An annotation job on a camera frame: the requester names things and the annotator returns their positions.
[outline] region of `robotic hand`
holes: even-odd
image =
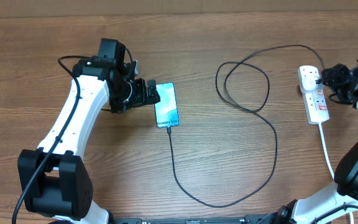
[[[80,57],[72,71],[61,64],[74,77],[67,101],[37,150],[23,150],[17,161],[24,191],[22,196],[29,212],[54,217],[63,220],[62,223],[145,223],[140,218],[113,219],[109,211],[98,207],[92,200],[92,182],[82,161],[91,128],[107,101],[112,113],[123,113],[130,108],[160,101],[154,80],[148,81],[146,87],[143,79],[134,79],[139,74],[138,64],[132,61],[129,51],[131,62],[124,63],[125,51],[128,50],[118,41],[102,39],[98,56]],[[319,82],[332,89],[330,99],[336,96],[336,102],[353,104],[358,109],[358,66],[349,70],[339,64],[323,70]],[[70,116],[72,122],[67,124]],[[58,138],[56,135],[60,130],[65,131]],[[41,173],[34,175],[38,168]],[[59,177],[45,175],[52,169],[59,171]],[[311,197],[294,200],[269,215],[202,220],[204,224],[327,223],[355,210],[358,210],[358,142],[339,163],[334,182]],[[200,219],[147,220],[146,224],[201,224],[197,220]]]

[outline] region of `phone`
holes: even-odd
[[[156,88],[160,95],[160,102],[154,104],[157,127],[167,128],[178,126],[179,115],[173,83],[157,84]]]

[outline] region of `white power cord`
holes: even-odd
[[[321,125],[321,123],[318,123],[318,129],[320,130],[321,144],[323,145],[324,157],[326,158],[328,170],[329,170],[329,173],[331,174],[331,177],[334,179],[334,171],[333,171],[333,168],[331,167],[331,163],[329,161],[326,140],[324,138],[323,126]],[[352,212],[349,213],[349,219],[350,219],[350,224],[354,224],[354,217],[353,217]]]

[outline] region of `wood grain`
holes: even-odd
[[[181,119],[172,129],[178,178],[194,196],[222,205],[252,192],[269,176],[274,136],[262,120],[218,98],[214,75],[219,65],[267,47],[305,44],[321,54],[327,67],[353,67],[358,11],[0,19],[0,223],[10,223],[21,193],[19,153],[37,147],[66,100],[70,77],[57,58],[94,55],[102,37],[130,48],[142,78],[175,83]],[[250,62],[270,77],[270,96],[260,114],[278,134],[277,168],[264,189],[224,209],[187,197],[172,176],[166,131],[155,127],[153,106],[145,106],[99,114],[85,152],[94,200],[121,218],[241,217],[274,212],[327,185],[331,180],[318,128],[307,123],[296,74],[300,65],[319,66],[317,59],[292,48]],[[250,108],[260,105],[267,90],[264,77],[249,68],[240,68],[228,88]],[[331,119],[324,132],[335,168],[358,140],[358,112],[331,102],[328,107]],[[49,220],[25,209],[19,219]],[[346,218],[336,223],[347,223]]]

